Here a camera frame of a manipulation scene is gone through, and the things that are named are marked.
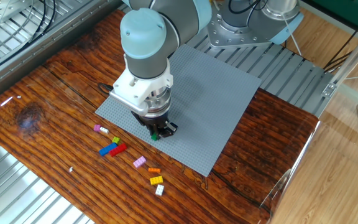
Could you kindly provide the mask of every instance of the black cable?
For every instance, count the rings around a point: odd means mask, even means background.
[[[327,70],[327,67],[333,64],[333,60],[341,53],[341,51],[345,48],[345,46],[353,39],[353,37],[358,33],[358,28],[353,32],[353,34],[349,37],[349,39],[346,41],[346,43],[341,47],[341,49],[336,52],[336,54],[330,59],[330,61],[326,64],[324,67],[325,70]]]
[[[257,9],[256,7],[258,6],[258,4],[259,4],[261,1],[262,1],[262,0],[258,0],[258,1],[257,1],[257,4],[251,9],[251,11],[250,11],[250,13],[249,13],[249,16],[248,16],[248,19],[247,19],[247,26],[249,26],[249,20],[250,20],[250,18],[251,18],[251,16],[252,16],[252,13],[254,12],[254,10],[255,10],[255,11],[261,11],[261,10],[266,6],[268,0],[265,1],[265,4],[264,4],[260,9]]]
[[[102,93],[107,94],[107,95],[109,95],[110,91],[113,90],[113,87],[111,85],[107,85],[105,83],[98,83],[98,88]]]
[[[44,15],[46,14],[46,3],[45,3],[46,0],[44,0]],[[48,25],[46,26],[46,28],[44,29],[44,31],[42,31],[42,33],[37,37],[35,38],[34,40],[29,40],[20,50],[18,50],[17,52],[15,52],[14,54],[12,54],[11,56],[9,56],[7,59],[3,60],[2,62],[0,62],[0,66],[7,62],[8,60],[12,59],[13,57],[15,57],[17,54],[19,54],[22,50],[26,49],[32,42],[35,42],[37,41],[38,39],[40,39],[44,34],[45,32],[49,29],[50,25],[52,24],[52,21],[53,21],[53,18],[55,17],[55,11],[56,11],[56,1],[53,0],[53,13],[52,13],[52,17],[50,18],[50,22],[48,23]],[[42,19],[41,19],[41,23],[39,24],[39,27],[42,26],[43,24],[43,20],[44,19],[44,15],[42,16]]]
[[[335,65],[333,65],[333,66],[331,66],[331,67],[325,69],[324,72],[331,71],[331,70],[334,69],[334,68],[337,69],[339,66],[341,66],[341,64],[342,64],[344,61],[346,61],[346,59],[347,59],[347,58],[344,58],[344,59],[342,59],[340,62],[336,63]]]
[[[46,0],[44,0],[44,14],[42,15],[41,22],[40,22],[40,24],[38,25],[37,30],[34,32],[34,36],[36,35],[36,33],[39,32],[39,30],[40,30],[41,27],[42,27],[42,24],[44,24],[46,13],[47,13],[47,3],[46,3]],[[53,18],[55,18],[55,13],[56,13],[56,0],[53,0],[53,12],[52,12],[52,17],[50,18],[50,21],[49,21],[48,25],[47,25],[46,28],[41,32],[41,34],[37,36],[37,38],[35,38],[34,40],[31,40],[31,41],[29,41],[29,42],[36,41],[36,40],[38,40],[41,36],[45,35],[45,33],[49,30],[50,26],[52,25]]]
[[[267,2],[268,2],[269,0],[266,0],[265,1],[265,4],[260,8],[260,9],[257,9],[256,7],[257,7],[257,5],[254,7],[254,10],[256,10],[256,11],[261,11],[262,9],[264,9],[265,8],[265,6],[266,6],[266,4],[267,4]]]
[[[353,51],[351,51],[351,52],[349,52],[349,53],[347,53],[347,54],[343,55],[342,57],[339,57],[339,58],[337,58],[337,59],[333,60],[333,61],[331,62],[331,64],[333,64],[333,63],[335,63],[335,62],[339,61],[340,59],[347,58],[347,57],[348,57],[348,56],[349,56],[352,52],[353,52]]]
[[[229,11],[233,14],[241,14],[243,12],[246,12],[248,11],[250,8],[252,8],[254,5],[258,4],[260,2],[260,0],[258,1],[254,1],[252,4],[250,4],[248,7],[246,7],[245,9],[241,10],[241,11],[233,11],[232,8],[231,8],[231,1],[232,0],[229,0],[229,5],[228,5],[228,8],[229,8]]]
[[[49,21],[48,25],[46,26],[46,28],[42,32],[42,35],[44,35],[46,33],[46,31],[48,31],[49,27],[52,25],[53,19],[55,18],[55,13],[56,13],[56,0],[53,0],[52,17],[50,18],[50,21]]]
[[[43,0],[43,2],[44,2],[44,13],[42,14],[41,22],[40,22],[40,24],[38,25],[37,29],[35,30],[34,35],[35,35],[36,33],[38,33],[39,30],[41,29],[42,24],[44,23],[44,20],[45,20],[45,15],[47,14],[47,3],[46,3],[45,1],[46,1],[46,0]]]

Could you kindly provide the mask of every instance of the green object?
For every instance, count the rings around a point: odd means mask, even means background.
[[[157,141],[157,140],[158,140],[157,135],[156,135],[155,133],[152,135],[152,139],[153,139],[154,141]]]
[[[354,27],[358,27],[358,0],[303,0],[316,7],[322,7],[331,14],[346,20]]]
[[[120,141],[120,138],[119,137],[114,137],[112,139],[113,143],[116,143],[118,145],[119,141]]]

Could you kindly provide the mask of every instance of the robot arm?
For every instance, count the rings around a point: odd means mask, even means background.
[[[168,120],[170,74],[168,56],[189,41],[211,19],[208,0],[126,0],[133,10],[121,21],[126,69],[110,95],[132,110],[150,135],[171,136]]]
[[[168,119],[173,85],[168,56],[179,46],[207,24],[212,47],[281,44],[303,18],[298,0],[225,0],[212,22],[208,0],[123,1],[133,9],[120,26],[126,68],[110,95],[156,139],[177,129]]]

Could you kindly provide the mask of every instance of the lego brick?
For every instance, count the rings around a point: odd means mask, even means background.
[[[157,135],[156,135],[155,133],[152,135],[152,139],[153,139],[154,141],[157,141],[157,140],[158,140]]]
[[[127,146],[125,145],[125,143],[122,143],[121,145],[117,146],[117,148],[113,149],[112,151],[109,151],[110,156],[113,157],[117,154],[119,154],[120,152],[124,152],[127,149]]]
[[[142,156],[140,158],[138,158],[135,162],[134,162],[134,166],[136,168],[139,168],[141,165],[143,165],[146,162],[146,159]]]
[[[159,168],[149,168],[149,172],[157,172],[157,173],[159,173],[159,172],[161,172],[161,169],[159,169]]]
[[[155,191],[155,194],[156,195],[158,195],[158,196],[162,196],[162,192],[164,191],[164,186],[162,186],[162,185],[158,185],[157,186],[157,189],[156,189],[156,191]]]
[[[161,184],[162,182],[162,176],[150,178],[150,184],[152,185]]]
[[[117,144],[116,143],[112,143],[102,149],[99,150],[99,153],[101,156],[105,156],[106,154],[109,153],[110,150],[113,150],[117,147]]]
[[[109,130],[107,128],[100,127],[100,131],[109,134]]]
[[[114,137],[113,139],[112,139],[112,141],[113,142],[115,142],[116,144],[119,144],[119,141],[120,141],[121,139],[119,138],[119,137]]]
[[[95,124],[95,126],[93,127],[93,131],[100,132],[100,127],[100,124]]]

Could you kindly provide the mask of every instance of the yellow lego brick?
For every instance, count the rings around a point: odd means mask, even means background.
[[[159,168],[149,168],[149,172],[161,172],[161,169]]]
[[[150,178],[150,184],[152,185],[161,184],[162,182],[162,176]]]
[[[119,138],[119,137],[114,137],[114,138],[112,139],[112,142],[113,142],[113,143],[116,143],[117,145],[118,145],[119,141],[120,141],[120,138]]]

